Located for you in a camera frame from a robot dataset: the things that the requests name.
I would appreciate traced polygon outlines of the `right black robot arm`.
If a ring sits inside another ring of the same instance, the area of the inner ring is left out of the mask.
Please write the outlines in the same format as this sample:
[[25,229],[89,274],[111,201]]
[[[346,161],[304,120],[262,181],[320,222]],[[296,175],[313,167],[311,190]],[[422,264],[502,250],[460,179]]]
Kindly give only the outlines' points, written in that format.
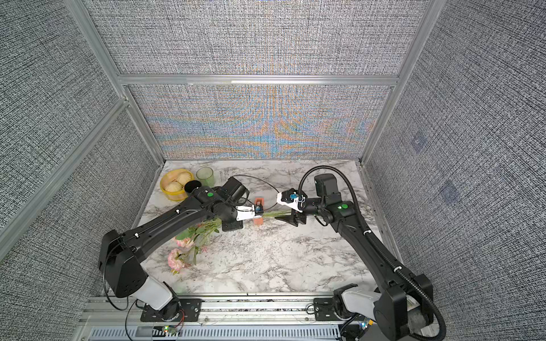
[[316,197],[302,186],[278,193],[277,203],[291,208],[279,219],[295,227],[313,216],[323,226],[331,226],[355,250],[377,284],[377,291],[349,284],[334,291],[332,310],[346,325],[358,316],[376,323],[389,340],[411,337],[426,340],[421,329],[437,323],[433,340],[444,340],[447,327],[434,303],[434,289],[424,275],[413,274],[378,239],[366,223],[355,190],[340,170],[328,166],[315,176]]

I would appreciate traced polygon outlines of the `green glass cup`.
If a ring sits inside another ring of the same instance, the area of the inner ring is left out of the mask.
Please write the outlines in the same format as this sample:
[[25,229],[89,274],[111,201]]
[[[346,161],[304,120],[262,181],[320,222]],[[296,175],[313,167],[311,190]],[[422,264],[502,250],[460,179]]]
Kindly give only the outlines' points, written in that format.
[[211,167],[202,167],[196,172],[196,179],[202,186],[214,187],[216,184],[215,173]]

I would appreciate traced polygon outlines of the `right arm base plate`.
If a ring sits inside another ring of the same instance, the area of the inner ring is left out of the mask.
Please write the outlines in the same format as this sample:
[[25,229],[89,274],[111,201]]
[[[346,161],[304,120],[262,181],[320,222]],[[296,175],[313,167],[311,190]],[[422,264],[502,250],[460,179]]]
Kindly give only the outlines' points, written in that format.
[[[337,297],[315,298],[306,307],[306,313],[313,315],[316,321],[348,321],[355,315]],[[357,313],[355,319],[357,321],[366,321],[368,318]]]

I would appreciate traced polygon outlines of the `pink flower bouquet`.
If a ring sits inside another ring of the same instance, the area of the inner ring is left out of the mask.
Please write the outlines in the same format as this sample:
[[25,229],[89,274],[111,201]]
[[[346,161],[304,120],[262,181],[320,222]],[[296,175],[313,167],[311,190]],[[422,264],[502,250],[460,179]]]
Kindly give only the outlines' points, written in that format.
[[197,264],[198,255],[207,251],[210,239],[220,234],[222,222],[219,218],[206,220],[188,228],[173,238],[177,247],[170,251],[167,263],[172,274]]

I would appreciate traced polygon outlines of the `yellow bowl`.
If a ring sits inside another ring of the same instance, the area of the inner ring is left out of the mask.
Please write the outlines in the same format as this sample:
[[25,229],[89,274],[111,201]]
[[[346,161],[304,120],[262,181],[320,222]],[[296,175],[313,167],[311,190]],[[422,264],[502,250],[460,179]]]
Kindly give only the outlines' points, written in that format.
[[161,179],[160,189],[169,200],[180,202],[187,198],[185,185],[194,179],[193,173],[189,170],[171,170]]

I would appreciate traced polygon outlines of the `aluminium front rail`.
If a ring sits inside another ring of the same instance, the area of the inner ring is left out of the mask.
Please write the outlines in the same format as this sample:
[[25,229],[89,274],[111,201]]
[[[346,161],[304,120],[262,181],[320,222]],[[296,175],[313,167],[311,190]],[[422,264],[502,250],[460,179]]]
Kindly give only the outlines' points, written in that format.
[[[179,298],[199,298],[203,301],[197,322],[185,325],[298,325],[328,324],[343,321],[316,321],[306,313],[315,298],[332,297],[329,292],[318,293],[242,293],[242,294],[186,294]],[[118,311],[104,297],[88,299],[78,321],[79,326],[160,325],[163,322],[141,322],[144,304],[138,303],[126,311]]]

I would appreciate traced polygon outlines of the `orange tape dispenser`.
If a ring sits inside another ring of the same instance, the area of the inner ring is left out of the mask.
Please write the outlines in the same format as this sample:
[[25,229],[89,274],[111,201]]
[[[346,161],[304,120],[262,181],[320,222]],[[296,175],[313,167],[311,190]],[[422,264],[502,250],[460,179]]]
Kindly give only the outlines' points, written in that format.
[[253,218],[253,223],[257,226],[263,225],[264,223],[264,198],[257,197],[254,202],[256,209],[255,217]]

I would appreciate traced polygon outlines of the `steamed bun in bowl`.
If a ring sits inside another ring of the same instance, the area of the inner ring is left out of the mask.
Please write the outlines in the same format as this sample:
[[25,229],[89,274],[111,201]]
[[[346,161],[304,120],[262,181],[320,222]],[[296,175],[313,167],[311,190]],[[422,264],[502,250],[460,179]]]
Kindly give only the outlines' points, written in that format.
[[169,193],[177,193],[183,190],[182,184],[177,181],[172,181],[165,186],[165,191]]

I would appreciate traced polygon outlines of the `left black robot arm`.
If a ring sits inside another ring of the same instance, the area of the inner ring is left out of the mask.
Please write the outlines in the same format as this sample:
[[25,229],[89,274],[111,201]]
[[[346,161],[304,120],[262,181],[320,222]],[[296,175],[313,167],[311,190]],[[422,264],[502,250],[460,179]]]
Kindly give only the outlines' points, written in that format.
[[224,231],[241,229],[243,221],[255,214],[253,206],[240,204],[249,194],[234,177],[223,186],[195,185],[182,203],[163,215],[126,232],[107,232],[98,260],[104,289],[111,288],[117,298],[136,298],[163,321],[179,319],[178,296],[169,285],[148,274],[142,262],[169,240],[206,220],[219,218]]

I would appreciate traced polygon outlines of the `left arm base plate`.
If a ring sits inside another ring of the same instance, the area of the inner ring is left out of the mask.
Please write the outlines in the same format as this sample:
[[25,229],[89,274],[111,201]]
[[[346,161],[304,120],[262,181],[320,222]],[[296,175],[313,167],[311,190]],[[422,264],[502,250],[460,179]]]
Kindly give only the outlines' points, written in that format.
[[150,305],[145,305],[141,322],[174,323],[197,322],[203,301],[199,298],[177,298],[168,303],[161,310],[156,311]]

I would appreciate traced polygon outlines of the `black mug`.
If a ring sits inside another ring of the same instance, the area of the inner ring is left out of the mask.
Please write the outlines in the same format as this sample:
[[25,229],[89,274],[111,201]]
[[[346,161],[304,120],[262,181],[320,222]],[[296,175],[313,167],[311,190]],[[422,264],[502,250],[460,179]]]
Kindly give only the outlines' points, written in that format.
[[201,186],[202,183],[199,180],[190,180],[184,185],[183,189],[188,195],[190,195],[194,190],[200,188]]

